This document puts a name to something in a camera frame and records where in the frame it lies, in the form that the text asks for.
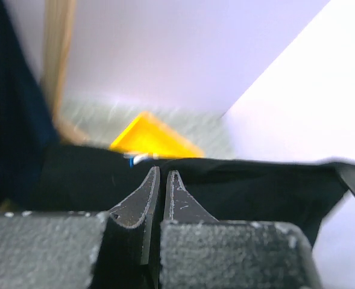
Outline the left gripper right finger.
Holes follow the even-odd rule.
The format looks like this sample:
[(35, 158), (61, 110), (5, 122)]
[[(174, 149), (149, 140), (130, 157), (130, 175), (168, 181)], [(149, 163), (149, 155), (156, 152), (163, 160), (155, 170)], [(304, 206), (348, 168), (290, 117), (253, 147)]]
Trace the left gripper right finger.
[(185, 223), (218, 222), (218, 220), (204, 209), (187, 191), (177, 170), (168, 173), (163, 219)]

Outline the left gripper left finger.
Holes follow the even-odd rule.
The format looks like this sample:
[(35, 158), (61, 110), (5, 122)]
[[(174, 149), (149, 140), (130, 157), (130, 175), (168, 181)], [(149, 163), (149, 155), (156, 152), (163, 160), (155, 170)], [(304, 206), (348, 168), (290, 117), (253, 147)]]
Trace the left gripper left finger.
[(110, 216), (134, 237), (134, 260), (140, 265), (149, 262), (152, 222), (159, 204), (160, 170), (150, 168), (141, 185), (110, 210)]

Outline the black t shirt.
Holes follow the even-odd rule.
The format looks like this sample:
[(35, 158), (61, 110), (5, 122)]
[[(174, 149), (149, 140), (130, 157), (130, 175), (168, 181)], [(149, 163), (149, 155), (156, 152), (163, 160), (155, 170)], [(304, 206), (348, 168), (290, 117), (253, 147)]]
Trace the black t shirt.
[(299, 226), (314, 243), (323, 218), (347, 191), (355, 164), (285, 164), (209, 158), (135, 160), (86, 146), (55, 145), (39, 154), (0, 157), (0, 203), (35, 211), (104, 211), (158, 167), (161, 185), (179, 172), (188, 192), (220, 220), (266, 220)]

